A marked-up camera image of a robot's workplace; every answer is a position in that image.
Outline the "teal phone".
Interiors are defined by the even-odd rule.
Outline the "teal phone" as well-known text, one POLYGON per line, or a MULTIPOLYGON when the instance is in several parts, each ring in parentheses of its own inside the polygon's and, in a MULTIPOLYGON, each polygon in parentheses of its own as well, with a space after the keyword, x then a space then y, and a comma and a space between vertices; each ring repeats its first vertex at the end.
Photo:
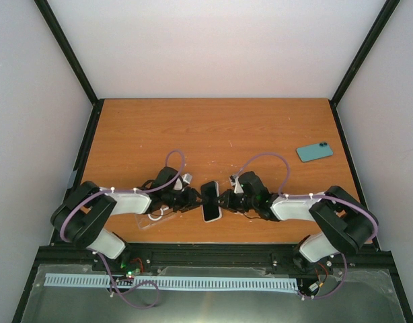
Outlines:
POLYGON ((333 156, 333 151, 327 142, 320 142, 296 148, 302 162, 311 162, 333 156))

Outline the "clear magsafe phone case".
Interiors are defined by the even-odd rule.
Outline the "clear magsafe phone case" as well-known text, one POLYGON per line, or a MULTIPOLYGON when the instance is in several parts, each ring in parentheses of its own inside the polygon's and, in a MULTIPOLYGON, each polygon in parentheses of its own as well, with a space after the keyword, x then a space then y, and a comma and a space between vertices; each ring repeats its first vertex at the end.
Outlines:
POLYGON ((152 213, 135 214, 135 219, 140 230, 147 230, 156 225, 164 224, 175 216, 176 213, 169 207, 161 207, 159 210, 152 213))

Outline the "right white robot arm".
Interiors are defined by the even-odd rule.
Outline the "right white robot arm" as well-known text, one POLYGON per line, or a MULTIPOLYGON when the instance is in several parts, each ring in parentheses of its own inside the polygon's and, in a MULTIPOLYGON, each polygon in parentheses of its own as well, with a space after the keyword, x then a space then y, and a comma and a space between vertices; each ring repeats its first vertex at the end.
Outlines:
POLYGON ((340 186, 308 195, 270 192, 254 172, 232 176, 232 189, 214 194, 213 204, 232 213, 255 211, 266 221, 311 221, 320 232, 303 238, 293 251, 302 273, 337 254, 354 256, 378 232, 377 218, 340 186))

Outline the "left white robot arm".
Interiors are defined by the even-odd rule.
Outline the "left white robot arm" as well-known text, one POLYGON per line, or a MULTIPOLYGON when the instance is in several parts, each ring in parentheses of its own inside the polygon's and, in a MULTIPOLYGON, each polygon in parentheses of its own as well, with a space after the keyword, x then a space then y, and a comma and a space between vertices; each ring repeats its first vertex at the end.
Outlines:
POLYGON ((102 254, 117 271, 130 266, 127 243, 105 229, 113 215, 146 215, 161 221, 167 211, 187 212, 205 204, 204 197, 190 187, 190 174, 163 167, 156 178, 131 190, 99 187, 92 181, 80 185, 52 214, 50 222, 60 239, 77 248, 102 254))

